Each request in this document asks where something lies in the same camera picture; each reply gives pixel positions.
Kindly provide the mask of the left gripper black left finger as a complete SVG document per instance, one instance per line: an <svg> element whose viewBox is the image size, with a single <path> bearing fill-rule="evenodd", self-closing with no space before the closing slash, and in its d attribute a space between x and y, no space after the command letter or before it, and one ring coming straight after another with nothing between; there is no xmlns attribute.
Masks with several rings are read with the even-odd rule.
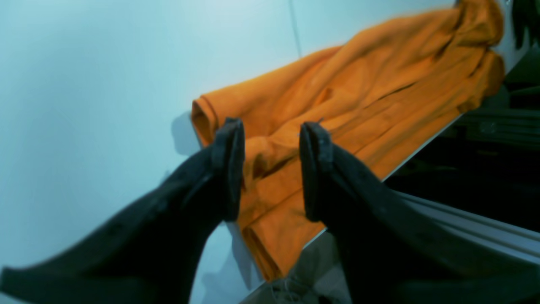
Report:
<svg viewBox="0 0 540 304"><path fill-rule="evenodd" d="M1 292L32 304L187 304L206 241L238 218L245 132L227 119L208 147L75 246L4 268Z"/></svg>

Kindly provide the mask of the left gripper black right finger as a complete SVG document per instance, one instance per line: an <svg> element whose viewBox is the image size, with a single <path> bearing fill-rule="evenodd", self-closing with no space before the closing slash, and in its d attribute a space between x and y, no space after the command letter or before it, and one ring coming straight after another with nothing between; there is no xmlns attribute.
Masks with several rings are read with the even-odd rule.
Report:
<svg viewBox="0 0 540 304"><path fill-rule="evenodd" d="M355 304L524 304L539 267L446 231L386 187L326 129L300 130L305 215L334 236Z"/></svg>

